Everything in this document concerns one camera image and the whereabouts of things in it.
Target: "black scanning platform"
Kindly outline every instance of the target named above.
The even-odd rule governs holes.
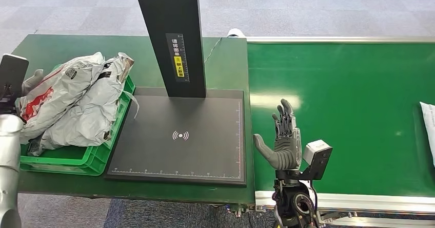
[[[106,178],[246,185],[243,91],[137,88]]]

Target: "green crate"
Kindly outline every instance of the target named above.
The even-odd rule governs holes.
[[[133,93],[136,86],[130,76],[125,81],[124,91]],[[130,98],[122,93],[120,96],[117,119],[112,124],[110,141],[100,146],[75,147],[66,146],[56,150],[46,150],[41,157],[27,156],[29,145],[21,145],[21,170],[44,173],[63,173],[99,176],[103,173],[110,152],[120,133],[124,117],[127,115]]]

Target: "gray robotic arm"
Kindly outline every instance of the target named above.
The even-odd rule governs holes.
[[[43,79],[43,71],[35,74],[22,84],[22,95],[26,95]],[[19,133],[23,120],[15,114],[0,114],[0,228],[21,228],[18,214],[18,178],[21,147]]]
[[[272,114],[275,121],[275,147],[270,149],[258,135],[253,135],[255,147],[275,168],[276,202],[275,217],[282,228],[319,227],[316,217],[317,195],[312,187],[313,180],[320,180],[328,163],[332,147],[322,140],[308,143],[304,150],[304,160],[308,167],[299,171],[302,161],[301,133],[296,127],[296,118],[288,101],[281,99],[278,105],[280,117]],[[301,182],[308,180],[315,195],[312,202],[308,187]]]

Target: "white plastic bag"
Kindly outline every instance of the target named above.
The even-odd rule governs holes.
[[[435,166],[435,106],[420,102],[423,112],[424,124],[426,125],[430,151],[432,152],[433,165]]]
[[[104,66],[100,52],[72,59],[50,74],[19,102],[21,117],[27,121],[20,142],[41,135],[56,123],[97,80]]]
[[[42,149],[62,146],[99,146],[110,139],[118,99],[133,65],[125,53],[109,59],[98,80],[86,94],[41,139]]]

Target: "red printing on bag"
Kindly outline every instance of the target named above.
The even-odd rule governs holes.
[[[44,94],[37,96],[33,101],[27,103],[26,111],[23,114],[23,119],[28,121],[29,119],[35,117],[40,107],[44,104],[46,100],[49,100],[54,92],[54,89],[50,87]]]

